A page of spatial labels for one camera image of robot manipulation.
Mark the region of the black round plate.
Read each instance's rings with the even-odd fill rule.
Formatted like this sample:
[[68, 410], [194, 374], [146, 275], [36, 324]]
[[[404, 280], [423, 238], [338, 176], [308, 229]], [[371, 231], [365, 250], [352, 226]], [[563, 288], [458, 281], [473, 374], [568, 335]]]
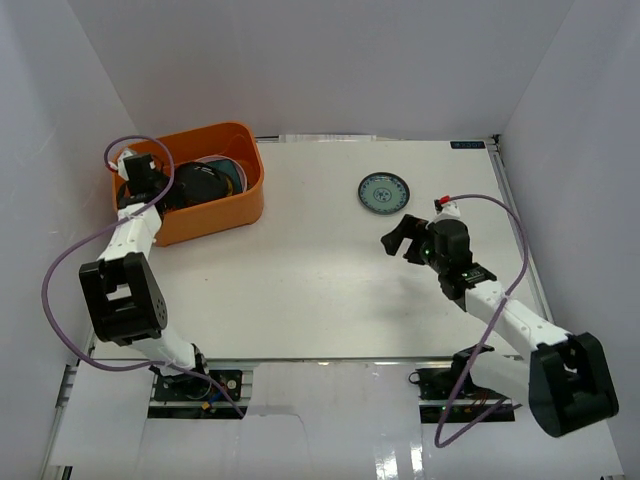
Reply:
[[186, 193], [194, 206], [226, 198], [223, 175], [205, 163], [188, 162], [177, 168], [175, 178], [186, 185]]

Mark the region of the blue patterned small plate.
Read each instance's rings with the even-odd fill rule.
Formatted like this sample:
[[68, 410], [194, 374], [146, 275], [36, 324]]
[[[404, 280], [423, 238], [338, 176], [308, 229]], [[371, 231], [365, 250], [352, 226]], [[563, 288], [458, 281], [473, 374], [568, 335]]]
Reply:
[[400, 212], [408, 205], [411, 192], [408, 184], [398, 175], [374, 172], [361, 180], [357, 197], [369, 212], [388, 216]]

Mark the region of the teal square plate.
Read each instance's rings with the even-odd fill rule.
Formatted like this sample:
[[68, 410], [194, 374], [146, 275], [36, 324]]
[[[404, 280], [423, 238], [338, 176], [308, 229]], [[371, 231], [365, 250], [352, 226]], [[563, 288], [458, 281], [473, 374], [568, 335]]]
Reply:
[[221, 158], [206, 161], [206, 164], [217, 170], [220, 173], [227, 175], [233, 186], [233, 193], [239, 194], [242, 192], [242, 180], [238, 173], [237, 167], [232, 160]]

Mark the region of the yellow patterned round plate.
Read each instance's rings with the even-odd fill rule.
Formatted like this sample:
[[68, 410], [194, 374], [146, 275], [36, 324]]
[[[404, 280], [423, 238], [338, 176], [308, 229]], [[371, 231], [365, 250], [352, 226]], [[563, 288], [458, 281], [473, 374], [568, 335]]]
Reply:
[[236, 189], [235, 189], [235, 184], [234, 184], [233, 180], [226, 174], [223, 175], [223, 179], [224, 179], [225, 184], [226, 184], [225, 196], [229, 197], [229, 196], [235, 195], [236, 194]]

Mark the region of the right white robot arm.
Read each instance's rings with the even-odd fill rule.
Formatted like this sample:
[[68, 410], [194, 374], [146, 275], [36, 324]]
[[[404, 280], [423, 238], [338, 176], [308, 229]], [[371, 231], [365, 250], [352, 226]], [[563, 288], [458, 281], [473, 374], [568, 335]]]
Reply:
[[474, 261], [462, 221], [406, 215], [381, 243], [393, 256], [404, 240], [410, 242], [404, 259], [432, 268], [445, 297], [485, 322], [519, 355], [506, 358], [479, 341], [453, 356], [449, 369], [432, 380], [432, 389], [449, 402], [492, 391], [528, 408], [554, 438], [618, 414], [601, 342], [588, 332], [572, 334], [511, 298], [496, 275]]

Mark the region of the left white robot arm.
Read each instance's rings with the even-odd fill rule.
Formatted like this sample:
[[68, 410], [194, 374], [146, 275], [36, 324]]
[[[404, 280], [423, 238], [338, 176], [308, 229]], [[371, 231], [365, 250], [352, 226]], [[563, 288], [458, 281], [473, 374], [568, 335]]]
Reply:
[[202, 398], [212, 378], [206, 361], [168, 325], [168, 307], [149, 265], [164, 215], [188, 205], [184, 186], [172, 185], [150, 153], [130, 149], [119, 156], [117, 173], [129, 191], [118, 201], [117, 226], [98, 259], [79, 270], [93, 329], [105, 343], [142, 353], [188, 398]]

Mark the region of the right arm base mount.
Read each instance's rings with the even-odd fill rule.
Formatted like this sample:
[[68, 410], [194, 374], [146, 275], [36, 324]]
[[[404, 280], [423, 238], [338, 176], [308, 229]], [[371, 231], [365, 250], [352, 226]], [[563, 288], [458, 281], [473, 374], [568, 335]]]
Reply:
[[[417, 368], [408, 376], [408, 382], [419, 389], [419, 413], [423, 425], [436, 425], [445, 411], [446, 403], [453, 387], [474, 347], [457, 352], [451, 363], [442, 368]], [[477, 419], [498, 401], [504, 403], [483, 422], [514, 422], [515, 411], [506, 397], [486, 388], [475, 386], [467, 376], [447, 417], [447, 423], [467, 424]]]

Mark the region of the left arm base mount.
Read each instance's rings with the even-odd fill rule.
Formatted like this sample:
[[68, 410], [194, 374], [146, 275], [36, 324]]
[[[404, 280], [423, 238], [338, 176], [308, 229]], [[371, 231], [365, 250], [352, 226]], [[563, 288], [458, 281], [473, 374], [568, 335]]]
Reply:
[[147, 417], [164, 420], [241, 420], [248, 409], [250, 385], [239, 369], [211, 369], [209, 376], [220, 389], [202, 380], [190, 378], [171, 383], [168, 378], [154, 379]]

